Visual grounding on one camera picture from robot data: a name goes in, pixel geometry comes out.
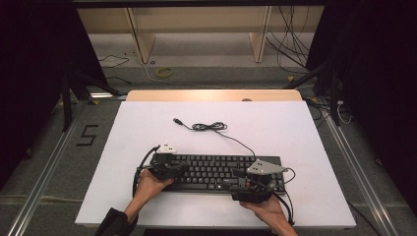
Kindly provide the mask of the white board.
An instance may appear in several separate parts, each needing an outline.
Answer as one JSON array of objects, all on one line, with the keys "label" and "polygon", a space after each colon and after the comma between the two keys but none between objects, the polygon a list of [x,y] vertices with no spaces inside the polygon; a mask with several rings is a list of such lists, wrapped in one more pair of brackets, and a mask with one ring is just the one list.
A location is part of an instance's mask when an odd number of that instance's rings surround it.
[{"label": "white board", "polygon": [[95,226],[132,198],[133,177],[149,150],[279,156],[298,228],[352,228],[346,203],[303,101],[144,102],[121,104],[77,223]]}]

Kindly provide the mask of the short silver metal bar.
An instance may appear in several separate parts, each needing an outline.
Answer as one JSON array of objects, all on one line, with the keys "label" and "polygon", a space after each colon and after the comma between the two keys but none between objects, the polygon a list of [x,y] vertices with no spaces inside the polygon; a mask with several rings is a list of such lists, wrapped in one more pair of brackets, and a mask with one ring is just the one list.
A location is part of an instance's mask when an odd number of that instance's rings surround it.
[{"label": "short silver metal bar", "polygon": [[93,92],[90,94],[90,99],[116,99],[126,100],[127,95],[114,95],[108,92]]}]

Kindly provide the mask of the black metal stand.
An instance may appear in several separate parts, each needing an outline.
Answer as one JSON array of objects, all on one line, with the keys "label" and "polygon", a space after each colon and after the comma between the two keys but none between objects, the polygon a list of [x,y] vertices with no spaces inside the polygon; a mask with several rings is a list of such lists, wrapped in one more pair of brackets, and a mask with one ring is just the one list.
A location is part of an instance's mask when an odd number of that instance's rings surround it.
[{"label": "black metal stand", "polygon": [[330,112],[329,115],[336,126],[340,125],[337,114],[338,102],[338,73],[336,70],[336,59],[334,56],[329,56],[324,63],[316,69],[309,72],[307,75],[301,77],[299,80],[285,86],[284,89],[296,89],[309,80],[317,78],[314,85],[313,92],[315,95],[323,95],[326,91],[330,94]]},{"label": "black metal stand", "polygon": [[87,89],[87,85],[93,85],[115,96],[123,95],[123,92],[112,88],[107,83],[106,79],[100,81],[80,70],[69,70],[65,72],[61,79],[61,94],[64,107],[64,132],[70,128],[73,121],[70,92],[72,92],[78,100],[88,100],[91,97],[91,94]]}]

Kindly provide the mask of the person's left hand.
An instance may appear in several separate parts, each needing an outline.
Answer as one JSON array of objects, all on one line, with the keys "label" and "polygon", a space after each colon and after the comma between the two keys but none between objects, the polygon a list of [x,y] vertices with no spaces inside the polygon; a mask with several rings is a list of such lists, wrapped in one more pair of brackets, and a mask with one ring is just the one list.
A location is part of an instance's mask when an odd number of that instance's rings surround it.
[{"label": "person's left hand", "polygon": [[151,199],[156,197],[165,187],[174,182],[172,178],[159,180],[154,177],[147,169],[140,174],[140,181],[134,197],[134,202],[144,206]]}]

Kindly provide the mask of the light wooden desk frame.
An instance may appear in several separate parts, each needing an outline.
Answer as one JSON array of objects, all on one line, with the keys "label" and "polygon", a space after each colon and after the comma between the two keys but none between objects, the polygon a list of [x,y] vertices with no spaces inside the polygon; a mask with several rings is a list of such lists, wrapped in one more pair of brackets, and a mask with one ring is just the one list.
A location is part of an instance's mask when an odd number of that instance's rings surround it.
[{"label": "light wooden desk frame", "polygon": [[245,32],[254,60],[263,60],[267,34],[314,32],[322,6],[92,8],[78,13],[88,33],[128,33],[146,63],[158,33]]}]

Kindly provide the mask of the black curtain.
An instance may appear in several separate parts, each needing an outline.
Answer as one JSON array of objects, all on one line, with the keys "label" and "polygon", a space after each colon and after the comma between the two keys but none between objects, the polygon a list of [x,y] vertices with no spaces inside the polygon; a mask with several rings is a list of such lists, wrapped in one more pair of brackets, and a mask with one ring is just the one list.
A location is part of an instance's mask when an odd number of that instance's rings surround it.
[{"label": "black curtain", "polygon": [[307,67],[325,61],[355,10],[341,55],[342,96],[377,158],[417,214],[417,0],[327,0]]},{"label": "black curtain", "polygon": [[74,71],[107,83],[73,0],[0,0],[0,190]]}]

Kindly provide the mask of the black computer keyboard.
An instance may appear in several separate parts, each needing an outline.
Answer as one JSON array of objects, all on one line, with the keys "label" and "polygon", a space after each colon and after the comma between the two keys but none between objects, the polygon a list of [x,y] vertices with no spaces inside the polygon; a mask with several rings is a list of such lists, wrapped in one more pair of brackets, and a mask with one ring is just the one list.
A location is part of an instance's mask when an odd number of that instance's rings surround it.
[{"label": "black computer keyboard", "polygon": [[178,169],[179,163],[190,165],[185,176],[176,177],[174,183],[165,188],[168,192],[196,192],[196,193],[225,193],[220,183],[232,186],[242,186],[244,180],[235,177],[232,169],[245,170],[256,159],[274,164],[281,164],[279,156],[251,156],[251,155],[212,155],[212,154],[174,154],[172,164]]}]

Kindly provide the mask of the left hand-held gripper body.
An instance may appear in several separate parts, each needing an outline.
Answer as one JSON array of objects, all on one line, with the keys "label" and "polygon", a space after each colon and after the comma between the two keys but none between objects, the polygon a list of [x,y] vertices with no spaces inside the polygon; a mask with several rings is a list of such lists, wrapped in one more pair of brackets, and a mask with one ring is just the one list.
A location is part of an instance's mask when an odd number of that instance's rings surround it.
[{"label": "left hand-held gripper body", "polygon": [[172,164],[176,149],[170,144],[163,144],[156,149],[150,161],[150,173],[159,180],[176,178],[178,167]]}]

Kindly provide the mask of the person's right hand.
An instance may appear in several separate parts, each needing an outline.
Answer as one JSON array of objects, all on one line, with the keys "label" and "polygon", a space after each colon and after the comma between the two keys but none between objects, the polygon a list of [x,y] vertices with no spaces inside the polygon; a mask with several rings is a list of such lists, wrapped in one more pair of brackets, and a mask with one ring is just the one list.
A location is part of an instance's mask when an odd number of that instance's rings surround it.
[{"label": "person's right hand", "polygon": [[284,226],[288,223],[280,201],[276,197],[270,197],[268,201],[261,204],[240,202],[240,206],[251,210],[269,227]]}]

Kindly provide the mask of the light wooden table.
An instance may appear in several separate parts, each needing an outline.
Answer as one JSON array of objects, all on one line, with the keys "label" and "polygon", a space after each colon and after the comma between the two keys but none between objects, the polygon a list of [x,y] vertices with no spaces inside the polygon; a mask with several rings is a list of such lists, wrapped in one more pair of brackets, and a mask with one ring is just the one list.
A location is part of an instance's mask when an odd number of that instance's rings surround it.
[{"label": "light wooden table", "polygon": [[138,89],[127,101],[301,101],[295,89]]}]

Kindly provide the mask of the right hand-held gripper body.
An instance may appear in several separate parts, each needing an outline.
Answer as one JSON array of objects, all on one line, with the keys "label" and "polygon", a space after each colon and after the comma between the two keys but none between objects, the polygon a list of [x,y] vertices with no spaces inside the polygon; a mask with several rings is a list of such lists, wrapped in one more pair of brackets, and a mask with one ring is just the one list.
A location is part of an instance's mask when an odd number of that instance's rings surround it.
[{"label": "right hand-held gripper body", "polygon": [[286,170],[279,164],[256,159],[245,169],[247,178],[242,186],[231,187],[234,201],[260,204],[269,200],[273,194],[284,190],[283,172]]}]

